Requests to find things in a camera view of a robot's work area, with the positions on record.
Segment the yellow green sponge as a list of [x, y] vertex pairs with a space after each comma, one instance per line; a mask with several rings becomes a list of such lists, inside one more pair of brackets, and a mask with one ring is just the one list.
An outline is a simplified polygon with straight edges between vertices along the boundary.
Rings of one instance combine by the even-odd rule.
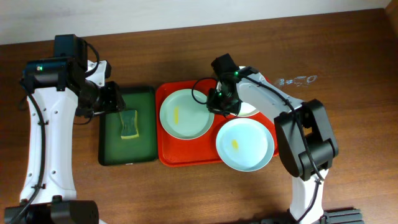
[[137, 110], [124, 110], [119, 113], [122, 126], [121, 139], [134, 139], [139, 137], [137, 115]]

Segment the light blue plate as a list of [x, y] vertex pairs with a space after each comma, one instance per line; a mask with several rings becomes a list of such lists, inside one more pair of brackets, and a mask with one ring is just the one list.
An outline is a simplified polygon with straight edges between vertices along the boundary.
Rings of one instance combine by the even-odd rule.
[[260, 122], [249, 118], [228, 121], [218, 131], [215, 142], [221, 160], [241, 172], [254, 172], [265, 167], [275, 152], [271, 132]]

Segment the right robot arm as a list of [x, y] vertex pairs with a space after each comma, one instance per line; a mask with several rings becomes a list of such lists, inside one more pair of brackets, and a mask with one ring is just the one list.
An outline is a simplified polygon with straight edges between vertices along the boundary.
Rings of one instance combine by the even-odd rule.
[[293, 199], [282, 218], [269, 223], [331, 223], [322, 208], [323, 183], [338, 155], [338, 145], [324, 105], [303, 101], [270, 84], [253, 67], [239, 67], [230, 54], [214, 59], [217, 85], [206, 107], [215, 114], [237, 115], [241, 103], [259, 110], [275, 126], [281, 162], [293, 180]]

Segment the pale green plate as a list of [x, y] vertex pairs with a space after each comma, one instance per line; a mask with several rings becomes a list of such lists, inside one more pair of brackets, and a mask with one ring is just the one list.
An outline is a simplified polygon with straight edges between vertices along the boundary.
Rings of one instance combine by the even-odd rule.
[[197, 90], [182, 89], [171, 93], [161, 103], [159, 118], [172, 137], [192, 140], [203, 136], [212, 126], [215, 115], [205, 103], [207, 96]]

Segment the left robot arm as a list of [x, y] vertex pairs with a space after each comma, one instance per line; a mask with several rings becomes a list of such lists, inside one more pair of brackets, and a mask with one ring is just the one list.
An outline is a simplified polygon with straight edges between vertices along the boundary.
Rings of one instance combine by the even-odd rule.
[[93, 47], [73, 34], [57, 35], [53, 56], [26, 65], [20, 84], [30, 112], [29, 160], [16, 207], [6, 223], [99, 223], [92, 200], [78, 200], [72, 174], [75, 118], [87, 121], [125, 108], [105, 60], [88, 59]]

